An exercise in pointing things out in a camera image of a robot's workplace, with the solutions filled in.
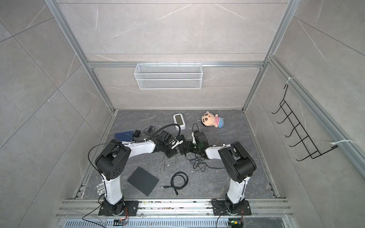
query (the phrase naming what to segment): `marble floor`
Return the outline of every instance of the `marble floor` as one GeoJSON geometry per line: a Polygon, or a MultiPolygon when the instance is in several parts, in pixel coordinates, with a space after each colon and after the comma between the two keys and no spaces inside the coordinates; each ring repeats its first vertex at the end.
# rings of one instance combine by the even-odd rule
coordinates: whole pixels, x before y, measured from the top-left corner
{"type": "MultiPolygon", "coordinates": [[[[123,131],[143,131],[150,125],[156,129],[173,123],[172,116],[182,113],[186,128],[181,131],[186,140],[191,140],[192,126],[197,123],[199,130],[203,131],[209,144],[222,145],[239,141],[246,151],[255,160],[257,170],[251,177],[246,188],[246,198],[273,198],[271,186],[263,169],[257,149],[254,145],[248,124],[241,110],[209,110],[211,113],[224,118],[224,127],[202,126],[200,119],[206,110],[119,110],[108,136],[109,140],[114,134],[123,131]]],[[[173,135],[177,134],[175,127],[166,129],[173,135]]],[[[162,169],[162,162],[166,155],[163,152],[135,156],[128,160],[120,178],[121,189],[125,198],[224,198],[229,188],[230,178],[225,169],[206,168],[204,172],[195,171],[189,161],[180,154],[177,155],[177,165],[168,170],[162,169]],[[149,196],[133,187],[127,182],[131,174],[140,166],[159,179],[158,184],[149,196]],[[170,185],[170,179],[178,171],[185,172],[189,177],[187,186],[179,190],[177,196],[172,188],[164,189],[162,186],[170,185]]],[[[167,159],[165,165],[174,166],[175,157],[167,159]]],[[[211,167],[223,167],[221,160],[206,161],[211,167]]],[[[176,178],[176,185],[180,185],[180,179],[176,178]]],[[[83,198],[98,198],[96,186],[101,183],[100,175],[94,170],[87,183],[83,198]]]]}

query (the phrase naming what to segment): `black wire hook rack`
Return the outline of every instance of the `black wire hook rack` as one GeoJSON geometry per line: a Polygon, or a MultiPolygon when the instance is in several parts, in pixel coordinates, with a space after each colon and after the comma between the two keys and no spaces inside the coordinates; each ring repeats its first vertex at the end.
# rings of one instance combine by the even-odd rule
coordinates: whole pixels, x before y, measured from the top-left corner
{"type": "Polygon", "coordinates": [[[298,160],[298,159],[296,159],[298,162],[299,161],[303,161],[304,159],[306,159],[306,158],[309,158],[309,157],[311,157],[312,159],[315,159],[315,158],[317,158],[317,157],[319,157],[319,156],[322,156],[323,154],[325,154],[325,153],[327,153],[327,152],[330,152],[331,150],[334,150],[334,149],[336,149],[338,146],[337,145],[335,145],[335,146],[333,146],[333,147],[331,147],[331,149],[329,149],[329,150],[327,150],[326,152],[323,152],[323,153],[321,153],[319,150],[318,150],[318,148],[317,148],[317,146],[314,144],[314,142],[313,142],[313,140],[311,139],[311,137],[309,136],[309,134],[307,133],[307,131],[306,131],[306,129],[303,127],[303,125],[301,124],[301,122],[299,121],[299,119],[296,117],[296,115],[295,115],[295,113],[293,112],[293,110],[290,108],[290,106],[288,105],[288,103],[285,101],[285,95],[287,94],[287,90],[288,90],[288,85],[286,84],[285,86],[284,86],[284,89],[285,89],[285,93],[284,93],[284,97],[283,97],[283,99],[281,100],[281,102],[280,102],[280,108],[276,111],[276,112],[271,112],[272,114],[276,114],[280,109],[281,110],[283,110],[283,112],[285,113],[285,115],[286,115],[286,117],[285,117],[285,119],[282,121],[282,122],[277,122],[278,124],[281,124],[281,123],[283,123],[286,119],[288,119],[289,121],[290,121],[290,123],[291,123],[291,125],[293,126],[293,130],[290,132],[290,135],[289,136],[286,136],[285,135],[285,137],[287,137],[287,138],[289,138],[292,134],[293,134],[293,132],[295,131],[296,133],[297,133],[297,135],[298,135],[298,137],[299,137],[299,139],[300,139],[300,141],[298,142],[298,143],[296,143],[295,145],[293,145],[293,146],[291,146],[291,145],[289,145],[290,147],[295,147],[296,145],[298,145],[299,143],[302,143],[303,144],[303,146],[305,147],[305,149],[306,149],[306,151],[308,152],[308,156],[306,156],[305,158],[303,158],[303,159],[300,159],[300,160],[298,160]],[[284,108],[283,108],[283,105],[286,105],[288,108],[289,108],[289,110],[290,110],[290,113],[289,114],[287,114],[287,112],[284,110],[284,108]],[[296,119],[297,119],[297,121],[298,121],[298,124],[296,124],[295,126],[294,126],[294,124],[293,124],[293,121],[291,121],[291,119],[289,118],[289,116],[290,115],[293,115],[296,119]],[[303,128],[303,130],[304,130],[304,132],[305,132],[305,135],[303,136],[303,138],[300,136],[300,134],[298,133],[298,131],[297,131],[297,127],[298,126],[301,126],[302,128],[303,128]],[[304,140],[306,139],[306,138],[308,138],[309,140],[310,140],[310,142],[313,144],[313,146],[314,146],[314,148],[315,148],[315,152],[313,152],[313,153],[310,153],[309,152],[309,150],[308,150],[308,148],[307,148],[307,146],[306,146],[306,144],[304,143],[304,140]]]}

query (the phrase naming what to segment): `plush toy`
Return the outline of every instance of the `plush toy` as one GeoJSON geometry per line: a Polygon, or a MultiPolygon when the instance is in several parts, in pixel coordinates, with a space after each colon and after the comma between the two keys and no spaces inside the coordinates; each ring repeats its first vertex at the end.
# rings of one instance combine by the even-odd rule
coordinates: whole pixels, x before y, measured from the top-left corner
{"type": "Polygon", "coordinates": [[[204,113],[201,117],[201,122],[205,126],[223,127],[224,125],[223,118],[218,117],[218,114],[215,114],[215,116],[213,116],[213,114],[208,111],[204,113]]]}

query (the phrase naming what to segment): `gray cable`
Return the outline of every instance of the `gray cable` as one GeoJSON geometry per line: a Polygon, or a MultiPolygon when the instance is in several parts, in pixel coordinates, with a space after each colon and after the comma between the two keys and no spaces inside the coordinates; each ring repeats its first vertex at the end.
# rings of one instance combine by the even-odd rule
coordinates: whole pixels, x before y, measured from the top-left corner
{"type": "Polygon", "coordinates": [[[165,162],[166,162],[166,160],[167,160],[167,157],[165,157],[165,159],[164,159],[164,160],[163,160],[163,162],[162,162],[161,171],[163,171],[163,170],[164,170],[164,168],[166,168],[166,169],[173,169],[173,168],[175,168],[175,167],[177,166],[177,156],[176,156],[176,154],[174,155],[174,157],[175,157],[175,159],[176,159],[176,162],[175,162],[174,167],[172,167],[172,168],[168,168],[168,167],[166,167],[166,166],[165,166],[165,162]]]}

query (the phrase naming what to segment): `aluminum rail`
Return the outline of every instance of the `aluminum rail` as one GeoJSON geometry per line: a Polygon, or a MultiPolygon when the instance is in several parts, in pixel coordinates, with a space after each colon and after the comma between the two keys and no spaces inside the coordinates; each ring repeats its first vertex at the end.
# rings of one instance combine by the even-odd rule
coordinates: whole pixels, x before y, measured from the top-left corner
{"type": "MultiPolygon", "coordinates": [[[[211,199],[135,199],[139,201],[136,217],[145,218],[211,218],[211,199]]],[[[251,216],[246,217],[293,217],[286,199],[246,199],[250,202],[251,216]]],[[[99,206],[97,200],[64,200],[57,217],[81,218],[99,206]]]]}
{"type": "Polygon", "coordinates": [[[285,34],[285,31],[287,30],[288,26],[289,26],[289,23],[290,21],[292,20],[293,16],[294,16],[294,13],[296,11],[296,9],[298,8],[299,6],[299,3],[300,3],[301,0],[290,0],[289,3],[288,3],[288,7],[284,13],[284,16],[279,24],[279,27],[275,33],[275,36],[274,36],[274,39],[273,41],[271,42],[271,45],[269,47],[269,50],[265,56],[265,59],[264,59],[264,66],[263,68],[261,68],[259,70],[259,72],[257,73],[257,76],[255,78],[255,81],[253,82],[252,84],[252,87],[251,87],[251,90],[246,98],[246,101],[242,107],[242,110],[244,112],[247,111],[255,93],[256,93],[256,90],[258,88],[258,86],[260,85],[260,82],[262,80],[262,78],[264,77],[264,74],[266,72],[266,69],[267,69],[267,66],[268,66],[268,58],[270,55],[273,55],[275,54],[276,52],[276,49],[278,48],[279,44],[280,44],[280,41],[282,40],[284,34],[285,34]]]}
{"type": "Polygon", "coordinates": [[[90,68],[97,68],[97,67],[136,67],[137,64],[141,63],[176,63],[176,64],[201,64],[203,67],[262,67],[263,62],[257,62],[257,61],[218,61],[218,62],[211,62],[211,61],[140,61],[140,62],[131,62],[131,61],[125,61],[125,62],[88,62],[88,66],[90,68]]]}

